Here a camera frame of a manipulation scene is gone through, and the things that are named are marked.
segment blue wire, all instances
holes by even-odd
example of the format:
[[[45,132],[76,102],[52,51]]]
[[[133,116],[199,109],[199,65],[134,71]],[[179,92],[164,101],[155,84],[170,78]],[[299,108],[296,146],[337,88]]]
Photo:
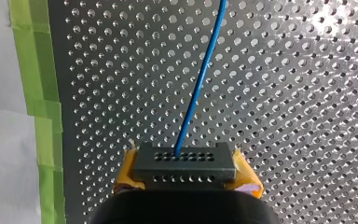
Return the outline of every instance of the blue wire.
[[[203,80],[206,76],[206,70],[208,68],[208,63],[212,58],[214,47],[216,46],[217,37],[220,33],[220,27],[222,26],[223,18],[225,17],[225,10],[226,10],[226,2],[227,0],[220,0],[220,6],[219,6],[219,12],[217,13],[216,22],[214,24],[213,32],[211,35],[211,40],[209,41],[208,48],[206,49],[205,58],[202,62],[200,74],[197,79],[196,86],[193,91],[193,95],[191,97],[190,104],[188,106],[185,119],[183,120],[182,129],[179,132],[178,139],[175,144],[174,154],[175,157],[179,156],[179,153],[182,149],[182,144],[184,143],[186,132],[188,125],[190,124],[191,117],[194,115],[194,110],[196,108],[196,102],[200,97],[201,92],[201,86],[203,83]]]

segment gray metal surface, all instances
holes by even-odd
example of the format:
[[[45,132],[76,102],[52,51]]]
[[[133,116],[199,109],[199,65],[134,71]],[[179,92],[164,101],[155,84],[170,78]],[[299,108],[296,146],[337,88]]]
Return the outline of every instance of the gray metal surface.
[[[67,221],[128,138],[173,146],[218,1],[50,1]],[[186,145],[240,148],[284,223],[358,223],[358,0],[229,1]]]

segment hole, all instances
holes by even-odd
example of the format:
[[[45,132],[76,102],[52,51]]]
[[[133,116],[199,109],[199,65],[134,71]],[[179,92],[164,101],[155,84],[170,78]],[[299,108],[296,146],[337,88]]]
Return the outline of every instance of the hole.
[[[219,91],[219,86],[217,85],[212,86],[212,91]]]
[[[174,15],[170,16],[170,23],[176,23],[178,20],[176,19],[176,17]]]
[[[186,42],[190,42],[193,40],[193,36],[192,35],[185,35],[185,41]]]
[[[204,18],[203,20],[202,20],[202,24],[203,25],[209,25],[211,23],[211,20],[209,20],[209,18]]]
[[[212,182],[214,182],[214,176],[213,175],[210,175],[210,176],[208,176],[208,182],[210,182],[210,183],[212,183]]]
[[[187,17],[186,18],[186,23],[187,24],[192,24],[194,22],[193,18],[192,17]]]

